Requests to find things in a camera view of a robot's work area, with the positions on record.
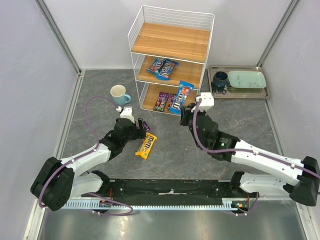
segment snack package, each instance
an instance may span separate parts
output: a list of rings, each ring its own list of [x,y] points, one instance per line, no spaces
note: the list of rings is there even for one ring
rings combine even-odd
[[[176,94],[175,93],[171,93],[170,97],[169,97],[168,111],[170,111],[170,107],[171,107],[171,105],[172,105],[172,103],[174,102],[175,99],[176,99]]]
[[[146,137],[142,142],[142,145],[139,147],[139,149],[135,152],[135,155],[141,156],[144,159],[147,159],[150,150],[155,143],[157,137],[150,132],[146,133]]]
[[[163,112],[165,110],[165,105],[167,100],[169,99],[169,93],[165,93],[165,92],[159,92],[159,97],[158,100],[156,101],[155,105],[154,105],[154,110]]]
[[[158,74],[160,69],[165,65],[166,62],[169,62],[170,59],[164,57],[156,57],[151,66],[147,69],[148,72],[153,74]]]
[[[176,93],[175,99],[169,108],[169,111],[181,114],[181,107],[194,87],[195,86],[193,84],[181,80],[179,83],[178,92]]]
[[[146,121],[143,121],[143,126],[145,127],[145,129],[146,129],[147,132],[150,131],[150,127],[149,127],[149,125],[146,123]]]
[[[159,71],[159,74],[156,75],[156,78],[166,81],[170,80],[169,74],[178,65],[179,63],[177,61],[167,61]]]

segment wooden board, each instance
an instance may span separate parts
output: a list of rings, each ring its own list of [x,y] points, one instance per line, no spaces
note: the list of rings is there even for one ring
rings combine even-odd
[[[209,38],[209,30],[145,22],[131,51],[205,63]]]
[[[150,67],[154,60],[154,56],[145,56],[139,75],[137,77],[138,81],[178,86],[180,80],[184,80],[188,83],[193,84],[195,89],[199,88],[203,67],[202,64],[187,61],[179,61],[179,65],[175,69],[173,69],[173,71],[169,75],[170,80],[165,81],[156,78],[155,74],[147,71],[147,68]]]
[[[142,108],[148,109],[148,110],[154,110],[154,107],[156,105],[156,101],[158,100],[159,93],[169,93],[169,94],[176,94],[178,91],[178,88],[175,86],[165,86],[165,85],[159,85],[159,84],[149,84],[148,90],[146,92]],[[195,101],[195,97],[197,95],[197,91],[193,90],[191,94],[187,97],[186,101],[183,103],[183,105],[188,105],[189,103],[192,103]],[[176,114],[171,111],[168,111],[168,105],[169,100],[165,104],[164,112],[170,113],[170,114]]]

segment gray table surface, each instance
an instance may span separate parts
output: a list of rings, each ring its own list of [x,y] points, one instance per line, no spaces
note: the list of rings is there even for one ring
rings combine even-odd
[[[84,106],[95,95],[110,96],[121,84],[132,96],[135,118],[144,118],[156,140],[148,159],[135,156],[141,144],[132,141],[123,153],[96,166],[111,178],[230,179],[235,171],[261,173],[244,165],[221,162],[196,147],[179,117],[141,110],[132,70],[88,70],[85,73],[64,149],[69,157],[92,147],[95,138],[84,118]],[[202,92],[209,91],[205,75]],[[209,115],[219,129],[259,148],[277,153],[277,146],[262,99],[216,99]],[[104,99],[95,99],[88,116],[100,138],[113,129],[119,114]],[[45,211],[38,240],[305,240],[294,202],[259,201],[246,217],[210,210],[144,210],[123,217],[97,216],[88,210]]]
[[[97,165],[111,178],[154,179],[231,179],[235,171],[261,173],[249,166],[218,161],[196,147],[187,127],[179,125],[179,116],[140,109],[135,77],[128,70],[87,70],[75,107],[63,157],[70,157],[95,144],[95,138],[84,116],[86,102],[95,95],[110,95],[114,85],[124,85],[132,100],[135,118],[143,118],[150,132],[157,136],[147,159],[136,156],[141,140],[129,142],[113,160]],[[202,92],[209,91],[205,73]],[[258,148],[278,153],[274,134],[263,99],[215,99],[208,110],[219,129],[237,136]],[[88,117],[100,138],[112,130],[119,114],[105,99],[94,99],[88,106]]]

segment white wall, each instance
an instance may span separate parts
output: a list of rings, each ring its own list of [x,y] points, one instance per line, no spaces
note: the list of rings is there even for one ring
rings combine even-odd
[[[132,68],[128,32],[142,5],[215,14],[210,65],[255,65],[290,0],[45,0],[84,69]]]
[[[285,153],[297,158],[311,156],[318,161],[319,9],[319,0],[300,1],[263,66],[270,88],[269,103]],[[318,205],[310,210],[320,227],[320,197]]]
[[[19,240],[77,75],[33,0],[3,1],[0,32],[0,238]]]

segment cup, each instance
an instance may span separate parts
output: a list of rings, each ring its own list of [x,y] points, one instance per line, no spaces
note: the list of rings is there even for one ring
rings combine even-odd
[[[111,96],[119,106],[125,105],[131,101],[131,96],[126,94],[126,88],[122,85],[115,85],[110,90]]]

